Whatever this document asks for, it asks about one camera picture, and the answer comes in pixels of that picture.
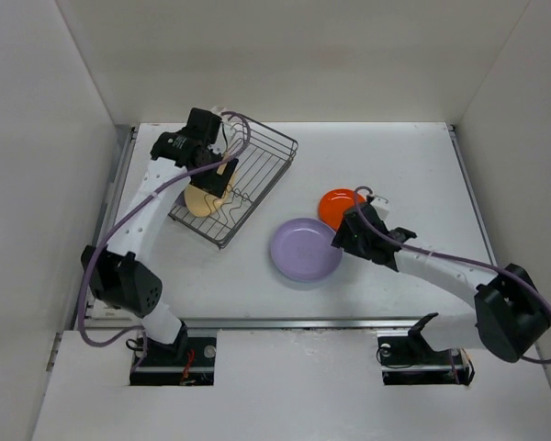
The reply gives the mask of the lilac plate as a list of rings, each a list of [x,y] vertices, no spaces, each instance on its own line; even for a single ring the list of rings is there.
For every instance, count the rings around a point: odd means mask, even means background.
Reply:
[[[335,230],[312,218],[295,218],[282,223],[269,242],[275,267],[297,282],[319,282],[340,265],[343,251],[332,246]]]

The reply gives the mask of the orange plate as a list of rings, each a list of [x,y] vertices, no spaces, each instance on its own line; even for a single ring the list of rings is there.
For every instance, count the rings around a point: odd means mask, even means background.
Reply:
[[[343,221],[343,214],[354,205],[354,191],[349,188],[335,188],[320,199],[319,219],[337,231]]]

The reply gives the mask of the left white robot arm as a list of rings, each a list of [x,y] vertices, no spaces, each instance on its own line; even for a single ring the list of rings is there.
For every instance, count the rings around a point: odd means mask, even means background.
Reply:
[[[241,114],[194,107],[182,129],[166,131],[155,141],[127,212],[98,245],[88,245],[82,253],[78,330],[88,345],[100,345],[84,325],[86,295],[91,293],[137,317],[144,343],[153,343],[163,362],[173,365],[185,358],[186,325],[162,300],[163,283],[148,267],[152,247],[187,186],[222,196],[250,135],[249,122]]]

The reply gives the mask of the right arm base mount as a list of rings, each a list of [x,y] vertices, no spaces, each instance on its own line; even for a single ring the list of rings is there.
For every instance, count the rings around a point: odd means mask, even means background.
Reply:
[[[419,337],[379,335],[377,362],[385,386],[468,387],[476,370],[463,349],[434,351]]]

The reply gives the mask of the large purple plate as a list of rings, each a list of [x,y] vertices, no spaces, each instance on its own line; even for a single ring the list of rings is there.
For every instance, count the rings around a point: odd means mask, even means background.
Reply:
[[[174,205],[178,208],[184,208],[186,206],[185,193],[181,192],[176,198]]]

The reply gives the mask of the beige plate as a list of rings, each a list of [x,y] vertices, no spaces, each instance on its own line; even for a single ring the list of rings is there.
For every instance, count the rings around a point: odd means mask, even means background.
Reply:
[[[215,213],[225,202],[231,191],[236,174],[233,174],[221,197],[216,197],[197,187],[188,185],[184,190],[184,200],[189,212],[195,217],[207,217]]]

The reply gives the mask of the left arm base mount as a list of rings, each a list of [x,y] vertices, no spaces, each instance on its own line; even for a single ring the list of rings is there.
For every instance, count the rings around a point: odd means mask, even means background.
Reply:
[[[180,355],[172,355],[153,341],[148,342],[145,358],[143,338],[128,339],[125,346],[133,352],[130,386],[213,386],[217,355],[216,334],[194,334],[187,337]]]

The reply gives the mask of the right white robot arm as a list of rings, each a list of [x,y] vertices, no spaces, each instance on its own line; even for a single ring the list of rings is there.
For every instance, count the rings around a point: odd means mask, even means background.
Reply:
[[[357,203],[343,213],[332,246],[396,273],[426,281],[462,300],[471,317],[440,321],[425,316],[426,325],[407,339],[409,355],[429,361],[440,348],[482,346],[497,358],[515,363],[551,328],[551,305],[520,266],[504,268],[440,253],[420,246],[415,232],[389,230],[376,209]],[[546,360],[551,365],[551,357]]]

